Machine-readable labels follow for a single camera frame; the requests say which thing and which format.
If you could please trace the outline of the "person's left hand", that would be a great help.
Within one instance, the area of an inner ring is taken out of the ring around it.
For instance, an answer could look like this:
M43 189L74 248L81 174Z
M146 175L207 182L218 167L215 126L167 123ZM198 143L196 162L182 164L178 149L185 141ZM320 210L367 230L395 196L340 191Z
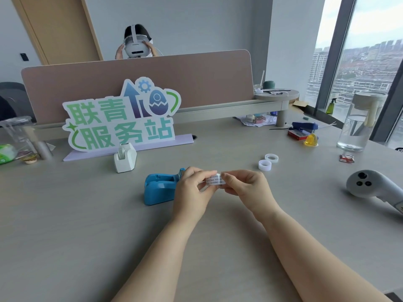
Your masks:
M204 180L217 174L216 170L202 170L197 167L188 167L177 183L173 219L195 227L206 211L210 199L198 196L198 184L205 184Z

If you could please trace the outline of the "person's right hand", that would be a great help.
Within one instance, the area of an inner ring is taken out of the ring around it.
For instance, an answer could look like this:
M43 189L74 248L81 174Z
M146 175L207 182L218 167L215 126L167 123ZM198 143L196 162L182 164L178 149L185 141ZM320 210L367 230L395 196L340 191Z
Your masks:
M239 169L222 172L221 177L229 185L244 183L244 194L238 197L259 222L264 223L282 211L262 172Z

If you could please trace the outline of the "clear tape roll printed core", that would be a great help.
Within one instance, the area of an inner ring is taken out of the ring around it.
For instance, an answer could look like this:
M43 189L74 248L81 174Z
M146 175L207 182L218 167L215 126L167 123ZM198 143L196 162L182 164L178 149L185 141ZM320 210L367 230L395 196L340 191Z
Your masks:
M206 178L204 182L206 186L223 186L226 184L220 173Z

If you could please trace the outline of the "person's left forearm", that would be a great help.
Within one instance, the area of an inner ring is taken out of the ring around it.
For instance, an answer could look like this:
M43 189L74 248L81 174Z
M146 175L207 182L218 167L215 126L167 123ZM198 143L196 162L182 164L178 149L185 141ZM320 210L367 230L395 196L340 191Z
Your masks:
M173 302L186 244L203 214L176 213L111 302Z

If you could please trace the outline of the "blue tape dispenser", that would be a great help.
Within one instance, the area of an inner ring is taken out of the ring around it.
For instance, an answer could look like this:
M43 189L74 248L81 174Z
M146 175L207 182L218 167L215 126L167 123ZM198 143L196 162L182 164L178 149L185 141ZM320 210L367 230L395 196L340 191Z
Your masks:
M177 174L150 174L145 179L144 204L152 206L174 199L177 183L181 179L185 168L181 168Z

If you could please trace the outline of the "clear bag of small items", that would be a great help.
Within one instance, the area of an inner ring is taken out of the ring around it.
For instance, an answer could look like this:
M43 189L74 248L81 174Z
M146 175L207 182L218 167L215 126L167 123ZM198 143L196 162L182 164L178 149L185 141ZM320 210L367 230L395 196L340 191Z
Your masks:
M266 113L257 113L237 118L243 125L249 127L267 126L271 123L271 118Z

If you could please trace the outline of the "white tape dispenser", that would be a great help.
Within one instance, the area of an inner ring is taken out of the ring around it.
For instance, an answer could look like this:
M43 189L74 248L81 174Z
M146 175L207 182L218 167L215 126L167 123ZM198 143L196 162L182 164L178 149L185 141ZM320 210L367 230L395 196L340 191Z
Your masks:
M132 171L137 160L137 152L131 143L119 146L114 154L114 165L117 173Z

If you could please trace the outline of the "blue stapler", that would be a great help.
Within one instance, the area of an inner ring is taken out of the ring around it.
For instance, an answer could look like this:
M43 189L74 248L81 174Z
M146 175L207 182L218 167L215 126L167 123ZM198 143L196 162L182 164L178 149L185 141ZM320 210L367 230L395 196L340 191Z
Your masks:
M291 125L293 130L297 130L305 134L314 133L319 128L318 124L315 122L292 122Z

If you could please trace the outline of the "white cup with straw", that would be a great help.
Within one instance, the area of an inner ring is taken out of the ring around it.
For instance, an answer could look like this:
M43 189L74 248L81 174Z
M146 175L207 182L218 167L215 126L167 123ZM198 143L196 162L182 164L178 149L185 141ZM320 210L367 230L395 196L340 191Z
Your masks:
M263 93L264 78L265 78L265 71L263 71L263 73L261 75L260 83L254 85L254 93L258 93L258 94Z

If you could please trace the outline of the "green and blue cutout sign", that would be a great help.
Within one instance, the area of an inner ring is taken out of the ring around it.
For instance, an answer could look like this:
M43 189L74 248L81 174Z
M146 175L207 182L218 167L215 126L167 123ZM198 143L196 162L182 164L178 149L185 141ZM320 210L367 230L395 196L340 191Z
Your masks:
M172 141L181 102L177 91L155 86L148 77L126 79L119 96L64 102L68 118L62 129L80 152Z

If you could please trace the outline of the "pink-brown desk divider panel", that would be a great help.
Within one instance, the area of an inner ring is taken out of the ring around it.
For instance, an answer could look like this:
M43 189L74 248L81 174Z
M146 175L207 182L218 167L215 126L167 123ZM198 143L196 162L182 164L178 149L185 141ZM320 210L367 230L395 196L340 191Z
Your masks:
M251 58L244 49L42 65L25 68L21 75L38 124L64 122L64 102L118 96L124 80L140 77L177 91L181 108L254 98Z

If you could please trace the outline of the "clear plastic container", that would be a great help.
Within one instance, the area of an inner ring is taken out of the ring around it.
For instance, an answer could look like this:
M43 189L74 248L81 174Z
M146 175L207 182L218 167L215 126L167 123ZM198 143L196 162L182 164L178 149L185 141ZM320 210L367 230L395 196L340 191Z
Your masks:
M18 152L33 152L37 153L32 142L29 140L24 127L33 124L31 116L14 117L7 120L0 121L0 127L11 136L14 141L14 147Z

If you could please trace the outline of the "green snack packet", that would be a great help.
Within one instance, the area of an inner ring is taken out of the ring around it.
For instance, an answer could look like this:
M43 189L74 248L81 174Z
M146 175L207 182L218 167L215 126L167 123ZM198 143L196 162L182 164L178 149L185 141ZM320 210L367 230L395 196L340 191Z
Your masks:
M18 154L18 150L11 144L0 144L0 165L12 162Z

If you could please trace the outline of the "black office chair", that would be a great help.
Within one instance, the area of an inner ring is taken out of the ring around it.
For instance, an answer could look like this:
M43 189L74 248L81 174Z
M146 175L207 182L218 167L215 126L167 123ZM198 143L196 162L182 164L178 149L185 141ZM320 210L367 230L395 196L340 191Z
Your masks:
M25 86L19 82L0 82L0 96L11 106L17 117L30 116L37 123Z

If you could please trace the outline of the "grey window frame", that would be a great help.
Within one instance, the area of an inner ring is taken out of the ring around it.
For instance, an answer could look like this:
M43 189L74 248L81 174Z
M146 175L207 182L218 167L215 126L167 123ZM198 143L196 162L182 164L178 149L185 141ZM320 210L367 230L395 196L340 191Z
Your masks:
M403 0L326 0L306 99L321 121L345 122L353 95L387 94L371 140L403 143ZM333 115L325 113L336 97Z

